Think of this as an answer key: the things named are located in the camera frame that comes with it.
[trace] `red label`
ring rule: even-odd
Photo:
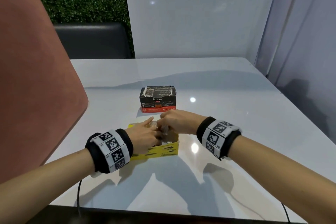
[[[151,112],[166,112],[168,110],[176,110],[176,106],[164,106],[164,107],[149,107],[149,108],[141,108],[143,113],[151,113]]]

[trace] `white partition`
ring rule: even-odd
[[[272,0],[127,0],[137,58],[254,63]]]

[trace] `yellow box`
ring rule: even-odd
[[[179,140],[174,143],[169,143],[165,145],[153,146],[148,149],[146,154],[133,154],[130,160],[135,159],[148,159],[148,158],[158,158],[164,156],[172,156],[179,154]]]

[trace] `wristband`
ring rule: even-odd
[[[85,146],[93,159],[95,171],[112,173],[126,165],[133,154],[133,144],[123,129],[95,133]]]
[[[233,141],[241,129],[223,120],[207,117],[198,127],[196,135],[202,145],[217,158],[228,156]]]

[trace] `table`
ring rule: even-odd
[[[141,87],[172,85],[177,108],[232,122],[245,136],[336,182],[336,145],[244,58],[72,64],[89,106],[48,162],[81,150],[95,132],[126,128],[143,116]],[[76,205],[77,186],[52,204]],[[219,161],[189,135],[180,135],[178,156],[132,161],[112,174],[87,177],[80,195],[81,206],[91,208],[287,220],[281,203],[234,161]],[[288,214],[292,222],[305,223],[290,209]]]

